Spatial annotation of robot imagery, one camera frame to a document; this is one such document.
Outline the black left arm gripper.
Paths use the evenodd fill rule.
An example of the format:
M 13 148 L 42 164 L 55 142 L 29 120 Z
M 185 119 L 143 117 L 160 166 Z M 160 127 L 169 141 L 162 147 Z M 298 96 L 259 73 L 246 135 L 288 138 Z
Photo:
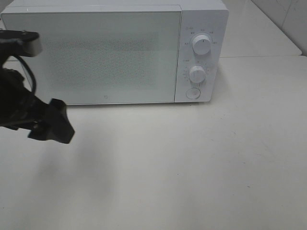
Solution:
M 75 131 L 67 116 L 67 105 L 59 99 L 47 104 L 24 86 L 23 75 L 13 69 L 0 69 L 0 126 L 12 130 L 28 129 L 35 140 L 54 140 L 69 144 Z

